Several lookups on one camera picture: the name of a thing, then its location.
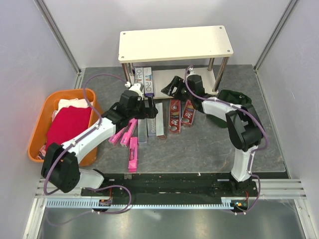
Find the purple silver toothpaste box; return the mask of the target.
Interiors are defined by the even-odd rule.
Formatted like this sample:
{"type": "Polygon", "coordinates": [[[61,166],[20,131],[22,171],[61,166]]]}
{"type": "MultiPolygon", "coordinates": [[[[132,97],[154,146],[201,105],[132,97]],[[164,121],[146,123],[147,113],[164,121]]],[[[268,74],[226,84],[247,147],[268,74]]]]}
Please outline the purple silver toothpaste box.
{"type": "Polygon", "coordinates": [[[135,68],[135,83],[144,84],[144,69],[143,67],[135,68]]]}
{"type": "Polygon", "coordinates": [[[144,95],[147,97],[154,97],[155,91],[154,91],[152,68],[144,67],[143,75],[144,75],[144,95]]]}

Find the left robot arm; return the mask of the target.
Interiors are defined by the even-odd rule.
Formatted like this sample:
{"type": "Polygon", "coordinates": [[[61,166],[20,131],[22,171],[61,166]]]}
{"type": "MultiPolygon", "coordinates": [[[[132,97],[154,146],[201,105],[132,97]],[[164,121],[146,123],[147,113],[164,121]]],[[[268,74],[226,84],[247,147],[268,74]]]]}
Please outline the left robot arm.
{"type": "Polygon", "coordinates": [[[41,175],[44,194],[50,195],[47,186],[68,193],[76,187],[88,188],[97,195],[109,192],[109,183],[96,170],[81,170],[80,162],[100,143],[125,128],[132,119],[152,119],[158,113],[152,96],[143,97],[133,90],[125,90],[120,100],[104,112],[88,129],[62,144],[52,143],[46,152],[41,175]]]}

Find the silver red toothpaste box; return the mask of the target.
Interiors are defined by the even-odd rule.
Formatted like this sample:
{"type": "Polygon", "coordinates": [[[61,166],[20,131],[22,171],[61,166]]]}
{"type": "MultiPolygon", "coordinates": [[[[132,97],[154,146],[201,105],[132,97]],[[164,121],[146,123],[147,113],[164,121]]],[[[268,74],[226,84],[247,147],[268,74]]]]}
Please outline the silver red toothpaste box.
{"type": "Polygon", "coordinates": [[[156,103],[156,109],[158,110],[156,116],[156,136],[159,140],[166,139],[165,128],[165,109],[163,103],[156,103]]]}

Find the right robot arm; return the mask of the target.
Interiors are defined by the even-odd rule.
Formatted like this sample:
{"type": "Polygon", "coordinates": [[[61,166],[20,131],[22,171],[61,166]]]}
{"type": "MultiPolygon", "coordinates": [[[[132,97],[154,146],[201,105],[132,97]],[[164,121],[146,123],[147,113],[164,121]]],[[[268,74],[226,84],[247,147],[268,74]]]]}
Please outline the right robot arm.
{"type": "Polygon", "coordinates": [[[217,117],[227,124],[229,138],[235,147],[235,159],[228,190],[240,196],[251,182],[252,162],[265,131],[252,104],[233,104],[205,92],[200,75],[190,74],[186,79],[175,76],[161,92],[176,100],[189,100],[194,109],[217,117]]]}

